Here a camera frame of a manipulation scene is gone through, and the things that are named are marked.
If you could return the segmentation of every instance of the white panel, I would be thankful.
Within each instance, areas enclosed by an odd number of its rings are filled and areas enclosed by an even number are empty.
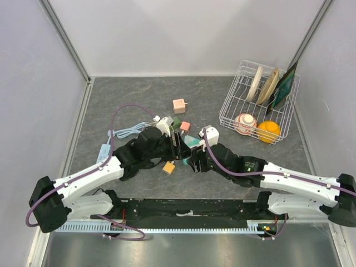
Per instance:
[[[0,265],[24,266],[29,198],[60,173],[85,83],[38,1],[2,0],[0,35]]]
[[[51,0],[93,76],[286,69],[322,0]]]
[[[297,108],[318,175],[356,176],[355,14],[354,0],[334,1],[298,66]],[[356,229],[343,230],[355,254]]]

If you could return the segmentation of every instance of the gray marble surface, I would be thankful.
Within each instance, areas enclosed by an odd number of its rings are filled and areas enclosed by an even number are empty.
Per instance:
[[[196,136],[202,127],[212,125],[220,132],[219,141],[238,155],[251,155],[288,169],[310,173],[294,118],[288,137],[276,145],[265,144],[220,126],[219,111],[232,81],[233,77],[96,78],[71,173],[96,162],[101,145],[107,142],[107,131],[116,108],[132,102],[144,105],[161,117],[173,116],[172,100],[177,98],[184,98],[188,103],[186,113],[177,116],[181,121],[191,123],[190,135]],[[142,121],[151,121],[151,118],[139,108],[127,107],[119,112],[115,130]],[[115,139],[115,148],[129,139]],[[153,198],[252,199],[260,191],[235,185],[212,171],[194,174],[182,162],[176,162],[176,170],[170,176],[162,171],[162,167],[163,164],[151,170],[141,170],[128,181],[111,181],[101,188],[114,189],[119,197]]]

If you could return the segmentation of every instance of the white plate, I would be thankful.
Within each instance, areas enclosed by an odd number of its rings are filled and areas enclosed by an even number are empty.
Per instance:
[[[251,102],[252,99],[254,98],[256,90],[258,88],[258,85],[260,84],[262,72],[263,72],[262,66],[258,66],[258,69],[256,71],[256,75],[254,77],[254,80],[252,81],[249,93],[246,96],[246,101]]]
[[[262,87],[257,104],[262,105],[273,93],[279,80],[279,69],[275,68]]]

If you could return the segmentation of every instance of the white wire dish rack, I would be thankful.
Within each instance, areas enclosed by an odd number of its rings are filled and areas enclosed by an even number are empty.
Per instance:
[[[256,90],[255,96],[251,102],[245,101],[259,66],[263,67],[263,74],[258,85],[258,89]],[[229,93],[220,110],[219,119],[222,126],[236,131],[235,118],[242,113],[247,113],[256,118],[257,125],[264,121],[274,121],[280,127],[280,135],[274,135],[261,129],[258,129],[257,131],[256,127],[248,126],[241,122],[240,124],[248,127],[248,129],[251,129],[251,134],[249,136],[257,139],[259,136],[267,138],[271,140],[271,144],[275,144],[287,137],[290,122],[293,117],[293,108],[295,105],[296,93],[298,92],[300,76],[295,74],[290,94],[284,100],[282,100],[281,103],[279,103],[268,115],[266,115],[267,108],[269,105],[271,105],[271,103],[269,104],[269,100],[266,100],[262,105],[257,105],[256,101],[261,88],[272,73],[273,69],[273,67],[258,64],[248,60],[242,60],[233,80],[233,84],[231,85]],[[282,78],[285,73],[286,71],[280,70],[280,78]]]

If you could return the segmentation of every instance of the gray table surface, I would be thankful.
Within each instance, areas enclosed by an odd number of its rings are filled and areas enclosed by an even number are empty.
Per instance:
[[[173,115],[172,100],[188,102],[181,120],[191,123],[195,136],[206,126],[220,132],[220,142],[238,155],[264,158],[277,165],[309,172],[302,140],[293,119],[288,137],[276,145],[239,135],[219,125],[219,110],[232,77],[97,78],[79,136],[71,173],[96,162],[114,110],[126,103],[142,104],[160,116]],[[118,114],[115,130],[151,118],[139,108]],[[116,147],[125,144],[116,140]],[[114,189],[119,197],[252,199],[258,189],[246,189],[210,171],[194,174],[189,166],[176,163],[169,176],[162,166],[142,170],[131,180],[111,181],[101,186]],[[340,266],[327,224],[288,224],[275,241],[243,235],[154,235],[145,241],[109,241],[95,234],[51,233],[43,267],[59,266]]]
[[[219,141],[238,155],[255,156],[279,166],[309,173],[301,137],[293,119],[288,137],[276,145],[268,145],[249,136],[224,128],[219,124],[219,111],[233,77],[128,77],[96,78],[73,159],[71,173],[93,165],[116,108],[126,103],[139,103],[155,114],[173,116],[172,101],[184,98],[186,113],[177,117],[191,123],[189,134],[197,136],[202,127],[212,125],[220,133]],[[126,107],[115,120],[115,130],[151,121],[137,107]],[[115,139],[116,148],[126,139]],[[176,162],[172,175],[162,171],[163,164],[151,170],[141,170],[134,178],[111,181],[101,186],[114,189],[119,197],[253,199],[260,191],[233,184],[209,171],[194,174],[189,166]]]

